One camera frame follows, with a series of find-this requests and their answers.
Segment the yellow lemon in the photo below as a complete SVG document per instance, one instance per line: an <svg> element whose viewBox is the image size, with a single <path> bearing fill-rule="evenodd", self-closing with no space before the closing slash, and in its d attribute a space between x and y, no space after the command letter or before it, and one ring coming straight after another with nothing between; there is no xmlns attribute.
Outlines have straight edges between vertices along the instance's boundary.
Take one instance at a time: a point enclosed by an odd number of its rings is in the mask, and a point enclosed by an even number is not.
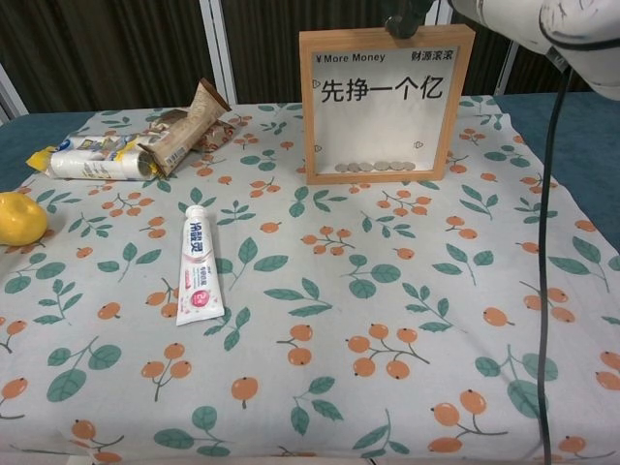
<svg viewBox="0 0 620 465"><path fill-rule="evenodd" d="M0 193L0 245L28 245L46 230L47 214L35 201L19 192Z"/></svg>

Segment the white slanted partition frame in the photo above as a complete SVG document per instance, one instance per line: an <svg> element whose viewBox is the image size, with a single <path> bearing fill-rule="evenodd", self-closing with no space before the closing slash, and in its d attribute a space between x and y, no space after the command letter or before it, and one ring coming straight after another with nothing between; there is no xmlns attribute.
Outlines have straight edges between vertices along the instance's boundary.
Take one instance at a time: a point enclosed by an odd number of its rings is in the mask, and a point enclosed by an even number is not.
<svg viewBox="0 0 620 465"><path fill-rule="evenodd" d="M27 108L0 63L0 126L27 113Z"/></svg>

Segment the brown barcode snack wrapper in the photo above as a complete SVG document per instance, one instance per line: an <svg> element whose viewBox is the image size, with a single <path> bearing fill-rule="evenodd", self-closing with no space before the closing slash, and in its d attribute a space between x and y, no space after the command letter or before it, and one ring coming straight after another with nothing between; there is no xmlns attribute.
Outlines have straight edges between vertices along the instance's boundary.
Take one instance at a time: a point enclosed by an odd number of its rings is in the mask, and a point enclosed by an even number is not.
<svg viewBox="0 0 620 465"><path fill-rule="evenodd" d="M178 108L164 112L150 122L146 142L140 144L163 176L171 174L189 150L187 116L187 111Z"/></svg>

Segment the white roll pack yellow ends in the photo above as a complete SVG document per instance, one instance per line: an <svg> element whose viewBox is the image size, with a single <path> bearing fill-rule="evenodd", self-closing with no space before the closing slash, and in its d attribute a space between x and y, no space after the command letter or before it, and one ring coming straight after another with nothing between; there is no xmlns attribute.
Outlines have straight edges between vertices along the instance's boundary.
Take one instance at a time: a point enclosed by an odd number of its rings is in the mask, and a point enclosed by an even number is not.
<svg viewBox="0 0 620 465"><path fill-rule="evenodd" d="M150 180L159 169L142 148L149 142L136 134L70 137L33 153L26 164L57 179Z"/></svg>

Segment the white pink toothpaste tube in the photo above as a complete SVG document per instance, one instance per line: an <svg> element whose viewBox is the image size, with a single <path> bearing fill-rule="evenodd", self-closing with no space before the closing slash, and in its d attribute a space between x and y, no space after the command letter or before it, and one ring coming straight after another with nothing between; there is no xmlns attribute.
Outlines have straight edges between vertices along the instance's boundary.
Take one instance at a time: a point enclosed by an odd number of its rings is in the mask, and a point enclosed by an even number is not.
<svg viewBox="0 0 620 465"><path fill-rule="evenodd" d="M225 308L217 276L207 211L188 206L182 230L176 324L222 317Z"/></svg>

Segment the tall brown snack wrapper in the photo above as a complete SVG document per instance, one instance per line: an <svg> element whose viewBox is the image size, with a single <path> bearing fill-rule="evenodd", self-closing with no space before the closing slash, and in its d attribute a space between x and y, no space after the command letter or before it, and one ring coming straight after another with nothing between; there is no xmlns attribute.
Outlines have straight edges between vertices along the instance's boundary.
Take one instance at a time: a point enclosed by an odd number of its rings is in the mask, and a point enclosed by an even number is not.
<svg viewBox="0 0 620 465"><path fill-rule="evenodd" d="M230 110L229 103L216 88L206 78L201 78L185 119L188 146L194 146L218 118Z"/></svg>

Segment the floral print tablecloth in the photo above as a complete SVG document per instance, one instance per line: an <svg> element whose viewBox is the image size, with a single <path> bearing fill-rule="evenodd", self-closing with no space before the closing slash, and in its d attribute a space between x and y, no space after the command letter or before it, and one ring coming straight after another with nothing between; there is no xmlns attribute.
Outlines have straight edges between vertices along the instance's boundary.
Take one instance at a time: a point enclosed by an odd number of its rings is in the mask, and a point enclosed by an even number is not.
<svg viewBox="0 0 620 465"><path fill-rule="evenodd" d="M239 106L168 179L17 190L46 234L0 247L0 465L340 456L620 465L620 252L488 97L440 181L305 182L297 105ZM225 314L177 325L188 206Z"/></svg>

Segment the white partition post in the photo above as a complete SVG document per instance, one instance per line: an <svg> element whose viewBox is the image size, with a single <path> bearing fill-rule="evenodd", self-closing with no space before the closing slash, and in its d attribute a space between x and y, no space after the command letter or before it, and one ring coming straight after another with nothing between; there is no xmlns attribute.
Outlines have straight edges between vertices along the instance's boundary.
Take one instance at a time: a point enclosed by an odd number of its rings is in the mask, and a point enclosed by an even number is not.
<svg viewBox="0 0 620 465"><path fill-rule="evenodd" d="M233 72L230 40L227 31L222 0L215 0L215 10L217 11L217 18L215 19L215 22L218 27L218 33L220 36L220 58L227 98L231 105L236 105L238 103L236 83Z"/></svg>
<svg viewBox="0 0 620 465"><path fill-rule="evenodd" d="M496 82L496 86L494 90L495 96L504 95L506 92L506 88L508 86L508 82L509 82L509 79L512 73L512 67L513 67L515 57L518 52L518 48L519 48L518 44L516 44L514 41L510 42L500 74Z"/></svg>
<svg viewBox="0 0 620 465"><path fill-rule="evenodd" d="M222 71L219 60L219 48L217 45L217 35L214 29L213 15L211 10L210 0L199 0L201 9L201 20L206 37L209 62L211 65L213 79L211 82L214 84L217 90L223 89Z"/></svg>

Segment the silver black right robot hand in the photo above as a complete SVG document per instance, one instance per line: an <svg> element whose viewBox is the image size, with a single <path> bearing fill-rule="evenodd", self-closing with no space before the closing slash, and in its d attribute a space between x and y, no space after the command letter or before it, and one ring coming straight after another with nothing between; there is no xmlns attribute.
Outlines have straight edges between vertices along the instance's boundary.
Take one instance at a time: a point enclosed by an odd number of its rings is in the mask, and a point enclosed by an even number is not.
<svg viewBox="0 0 620 465"><path fill-rule="evenodd" d="M425 23L427 13L435 0L381 0L385 16L385 29L395 39L409 39ZM507 21L505 11L485 10L483 0L448 0L449 5L460 14L484 26L490 27L491 19L497 23Z"/></svg>

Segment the wooden frame money box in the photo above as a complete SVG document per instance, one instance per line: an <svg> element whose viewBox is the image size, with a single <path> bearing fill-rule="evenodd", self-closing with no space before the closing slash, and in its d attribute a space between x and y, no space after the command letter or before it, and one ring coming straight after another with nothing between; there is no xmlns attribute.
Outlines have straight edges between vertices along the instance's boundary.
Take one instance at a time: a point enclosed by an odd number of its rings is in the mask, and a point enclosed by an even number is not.
<svg viewBox="0 0 620 465"><path fill-rule="evenodd" d="M421 26L302 31L299 61L309 184L440 180L474 31ZM337 164L412 162L415 170L338 172Z"/></svg>

